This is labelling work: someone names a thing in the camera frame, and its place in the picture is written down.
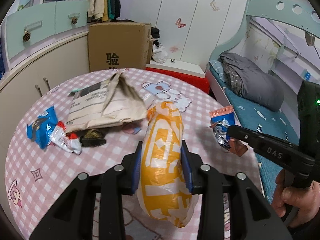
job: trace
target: candy wrapper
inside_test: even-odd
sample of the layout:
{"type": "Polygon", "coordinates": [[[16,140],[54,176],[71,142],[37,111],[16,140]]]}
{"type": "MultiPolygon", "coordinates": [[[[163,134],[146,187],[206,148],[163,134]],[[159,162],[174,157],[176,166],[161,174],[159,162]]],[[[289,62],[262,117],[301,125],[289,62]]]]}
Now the candy wrapper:
{"type": "Polygon", "coordinates": [[[82,151],[80,139],[75,133],[71,133],[69,136],[66,136],[65,130],[66,126],[64,123],[61,121],[58,122],[50,135],[50,141],[66,152],[80,155],[82,151]]]}
{"type": "Polygon", "coordinates": [[[214,136],[219,145],[238,156],[242,156],[248,150],[246,145],[227,135],[228,127],[236,124],[233,106],[211,111],[210,118],[210,128],[213,128],[214,136]]]}
{"type": "Polygon", "coordinates": [[[52,106],[39,115],[33,124],[27,126],[27,136],[41,149],[45,149],[50,143],[50,135],[57,123],[56,112],[52,106]]]}
{"type": "Polygon", "coordinates": [[[143,141],[137,197],[150,217],[187,225],[198,198],[186,188],[180,161],[182,118],[172,102],[148,110],[149,125],[143,141]]]}

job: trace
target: metal screw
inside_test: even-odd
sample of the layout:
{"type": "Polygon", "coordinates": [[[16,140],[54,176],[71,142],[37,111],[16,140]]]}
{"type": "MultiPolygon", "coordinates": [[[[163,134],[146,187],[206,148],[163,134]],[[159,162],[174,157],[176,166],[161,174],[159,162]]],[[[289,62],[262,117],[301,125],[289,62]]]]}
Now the metal screw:
{"type": "Polygon", "coordinates": [[[115,171],[123,171],[124,170],[124,166],[122,166],[121,164],[118,164],[115,166],[115,171]]]}
{"type": "Polygon", "coordinates": [[[210,166],[208,164],[202,164],[200,166],[200,169],[203,171],[208,171],[208,170],[210,170],[210,166]]]}
{"type": "Polygon", "coordinates": [[[244,179],[247,177],[247,175],[245,175],[245,174],[242,173],[242,172],[239,172],[239,173],[237,174],[237,177],[238,177],[238,179],[244,180],[244,179]]]}
{"type": "Polygon", "coordinates": [[[80,173],[79,175],[78,175],[78,179],[79,180],[84,180],[84,179],[86,179],[88,177],[88,175],[86,174],[86,173],[80,173]]]}

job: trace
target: human hand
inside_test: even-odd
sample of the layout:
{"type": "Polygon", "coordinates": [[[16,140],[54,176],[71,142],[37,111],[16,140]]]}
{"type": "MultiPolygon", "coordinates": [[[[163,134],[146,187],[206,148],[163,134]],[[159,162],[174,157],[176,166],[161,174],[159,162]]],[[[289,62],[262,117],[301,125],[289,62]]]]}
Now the human hand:
{"type": "Polygon", "coordinates": [[[272,208],[279,217],[283,217],[286,209],[285,203],[299,208],[297,216],[291,221],[289,227],[295,228],[312,220],[320,207],[320,185],[313,181],[310,188],[295,187],[284,188],[284,170],[276,177],[276,190],[273,194],[272,208]]]}

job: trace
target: orange snack package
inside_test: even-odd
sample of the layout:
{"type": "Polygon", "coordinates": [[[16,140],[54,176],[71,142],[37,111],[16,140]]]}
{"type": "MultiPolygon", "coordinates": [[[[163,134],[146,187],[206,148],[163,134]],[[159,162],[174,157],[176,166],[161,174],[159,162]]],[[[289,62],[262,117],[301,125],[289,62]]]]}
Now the orange snack package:
{"type": "Polygon", "coordinates": [[[180,161],[182,117],[172,102],[148,110],[149,125],[141,152],[137,197],[150,217],[182,228],[190,221],[197,195],[186,188],[180,161]]]}

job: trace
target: blue gripper pad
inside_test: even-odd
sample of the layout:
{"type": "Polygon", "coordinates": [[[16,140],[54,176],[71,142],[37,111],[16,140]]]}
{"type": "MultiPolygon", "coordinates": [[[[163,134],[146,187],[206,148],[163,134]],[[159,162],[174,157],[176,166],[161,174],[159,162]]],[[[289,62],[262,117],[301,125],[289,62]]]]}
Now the blue gripper pad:
{"type": "Polygon", "coordinates": [[[141,150],[139,150],[137,152],[137,154],[138,154],[138,156],[136,158],[136,162],[134,164],[134,169],[133,169],[133,172],[132,172],[131,190],[132,190],[133,194],[138,189],[139,181],[140,181],[141,150]]]}
{"type": "MultiPolygon", "coordinates": [[[[140,181],[141,150],[137,154],[138,156],[136,158],[136,162],[132,172],[131,189],[133,194],[138,189],[139,181],[140,181]]],[[[189,192],[192,193],[193,192],[192,172],[186,156],[186,150],[183,147],[181,148],[181,164],[182,164],[183,177],[186,181],[186,187],[189,190],[189,192]]]]}
{"type": "Polygon", "coordinates": [[[182,171],[183,177],[186,181],[186,187],[190,193],[193,192],[193,183],[192,183],[192,171],[191,167],[186,155],[186,149],[182,146],[181,148],[181,164],[182,164],[182,171]]]}

